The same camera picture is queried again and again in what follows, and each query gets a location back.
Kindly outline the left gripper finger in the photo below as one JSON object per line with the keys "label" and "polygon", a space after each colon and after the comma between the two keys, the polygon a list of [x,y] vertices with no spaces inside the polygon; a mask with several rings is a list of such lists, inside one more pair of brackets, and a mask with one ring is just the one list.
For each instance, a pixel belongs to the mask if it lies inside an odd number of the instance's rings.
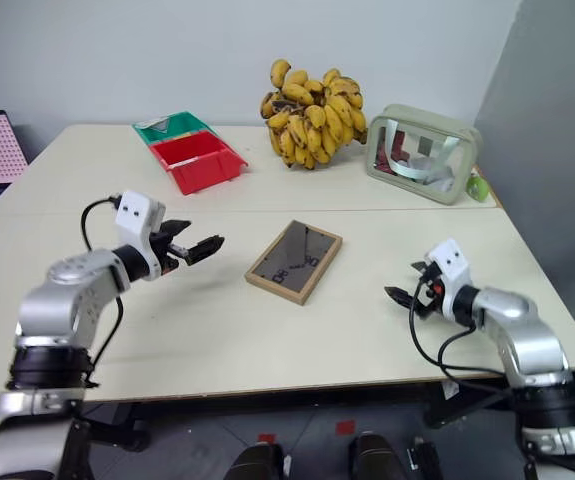
{"label": "left gripper finger", "polygon": [[224,237],[214,235],[198,242],[186,251],[186,254],[184,255],[185,263],[188,266],[192,266],[207,259],[220,250],[224,241]]}
{"label": "left gripper finger", "polygon": [[165,220],[160,225],[160,235],[167,242],[171,242],[176,236],[178,236],[183,230],[188,228],[191,224],[192,222],[188,220],[177,220],[177,219]]}

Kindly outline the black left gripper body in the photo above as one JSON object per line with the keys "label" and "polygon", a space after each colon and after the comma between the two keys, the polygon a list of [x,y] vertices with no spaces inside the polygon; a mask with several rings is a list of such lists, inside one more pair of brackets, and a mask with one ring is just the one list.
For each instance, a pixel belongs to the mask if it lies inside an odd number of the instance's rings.
{"label": "black left gripper body", "polygon": [[180,230],[161,230],[149,236],[150,246],[160,264],[162,275],[176,270],[180,262],[188,262],[188,251],[173,243],[174,238],[180,233]]}

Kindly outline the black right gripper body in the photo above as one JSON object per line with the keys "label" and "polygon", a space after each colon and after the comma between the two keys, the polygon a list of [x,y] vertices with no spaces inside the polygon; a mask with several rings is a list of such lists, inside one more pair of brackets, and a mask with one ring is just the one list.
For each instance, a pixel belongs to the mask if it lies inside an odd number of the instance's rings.
{"label": "black right gripper body", "polygon": [[420,291],[427,303],[416,300],[414,310],[421,319],[431,314],[442,313],[442,304],[445,297],[445,286],[442,280],[442,271],[437,264],[428,264],[421,272],[419,279]]}

